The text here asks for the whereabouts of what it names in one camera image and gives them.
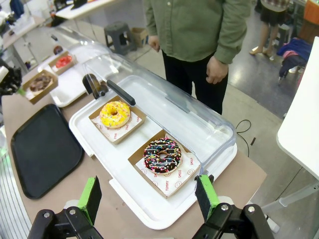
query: person's right hand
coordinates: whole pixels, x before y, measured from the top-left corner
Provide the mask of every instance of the person's right hand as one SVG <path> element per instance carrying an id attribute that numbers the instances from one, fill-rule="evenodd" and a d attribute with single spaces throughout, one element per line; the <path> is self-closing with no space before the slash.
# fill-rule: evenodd
<path id="1" fill-rule="evenodd" d="M 149 36 L 149 45 L 153 48 L 156 52 L 160 51 L 160 41 L 158 36 Z"/>

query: chocolate donut with sprinkles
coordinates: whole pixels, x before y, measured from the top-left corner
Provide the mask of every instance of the chocolate donut with sprinkles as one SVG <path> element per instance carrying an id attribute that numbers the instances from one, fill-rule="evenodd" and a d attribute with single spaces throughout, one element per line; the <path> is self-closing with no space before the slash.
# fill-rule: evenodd
<path id="1" fill-rule="evenodd" d="M 169 138 L 160 138 L 152 141 L 144 150 L 144 162 L 146 168 L 153 173 L 170 173 L 181 162 L 181 151 L 177 143 Z"/>

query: black shorts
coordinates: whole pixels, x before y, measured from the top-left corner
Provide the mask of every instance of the black shorts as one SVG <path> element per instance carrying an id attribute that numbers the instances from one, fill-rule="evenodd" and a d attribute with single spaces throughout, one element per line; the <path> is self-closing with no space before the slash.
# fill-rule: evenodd
<path id="1" fill-rule="evenodd" d="M 285 22 L 286 11 L 272 11 L 263 6 L 260 14 L 260 20 L 270 24 L 270 26 L 282 25 Z"/>

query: sleeve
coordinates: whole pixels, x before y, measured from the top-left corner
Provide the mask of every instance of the sleeve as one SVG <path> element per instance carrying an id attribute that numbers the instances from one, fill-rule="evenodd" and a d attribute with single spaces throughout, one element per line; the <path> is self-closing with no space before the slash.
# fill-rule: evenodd
<path id="1" fill-rule="evenodd" d="M 231 64 L 240 52 L 246 32 L 246 18 L 250 15 L 249 0 L 225 0 L 223 19 L 219 32 L 215 57 L 222 63 Z"/>
<path id="2" fill-rule="evenodd" d="M 144 9 L 147 21 L 147 28 L 150 36 L 156 36 L 158 34 L 156 29 L 155 17 L 151 0 L 144 0 Z"/>

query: black tray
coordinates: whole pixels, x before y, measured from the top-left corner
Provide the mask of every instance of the black tray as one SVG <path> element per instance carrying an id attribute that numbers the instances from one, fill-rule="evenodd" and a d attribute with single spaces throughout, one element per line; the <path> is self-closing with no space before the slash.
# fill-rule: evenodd
<path id="1" fill-rule="evenodd" d="M 11 149 L 24 194 L 42 197 L 81 161 L 83 149 L 56 105 L 46 105 L 13 135 Z"/>

